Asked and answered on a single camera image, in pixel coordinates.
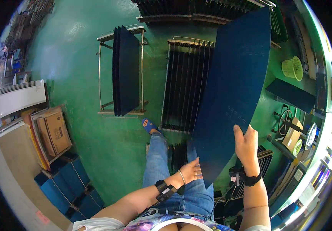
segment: foot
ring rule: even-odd
[[[145,126],[147,126],[147,124],[148,124],[148,119],[146,119],[144,122],[143,122],[143,127],[145,127]],[[150,130],[150,134],[152,135],[154,132],[158,132],[158,133],[160,133],[157,129],[154,129],[154,128],[152,128],[151,130]]]

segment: person's hand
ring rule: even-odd
[[[234,125],[235,136],[235,152],[244,166],[247,176],[258,176],[260,172],[257,148],[258,148],[258,132],[251,125],[243,135],[238,125]]]
[[[202,179],[202,171],[201,166],[199,165],[199,157],[193,160],[190,163],[185,164],[181,169],[180,172],[183,175],[185,180],[185,184],[192,182],[193,180]],[[184,181],[182,175],[177,172],[172,176],[165,179],[167,185],[172,184],[176,189],[179,189],[184,185]]]
[[[190,163],[185,164],[181,169],[185,184],[192,182],[193,180],[202,179],[201,166],[199,165],[199,157]]]

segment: pink label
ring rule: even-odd
[[[48,224],[50,222],[50,220],[48,219],[48,217],[44,216],[44,214],[39,210],[38,212],[35,213],[39,219],[43,222],[43,224]]]

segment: blue jeans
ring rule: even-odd
[[[157,181],[170,176],[168,169],[168,145],[163,135],[153,133],[147,155],[143,177],[143,187],[154,185]],[[196,149],[191,142],[187,146],[188,162],[197,158]],[[167,201],[157,206],[160,210],[184,211],[210,218],[214,207],[213,185],[205,189],[203,179],[194,180],[185,186],[184,195],[175,193]]]

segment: silver bangle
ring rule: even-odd
[[[182,179],[183,179],[184,185],[186,185],[182,172],[181,172],[180,170],[178,170],[178,172],[179,172],[180,175],[182,176]]]

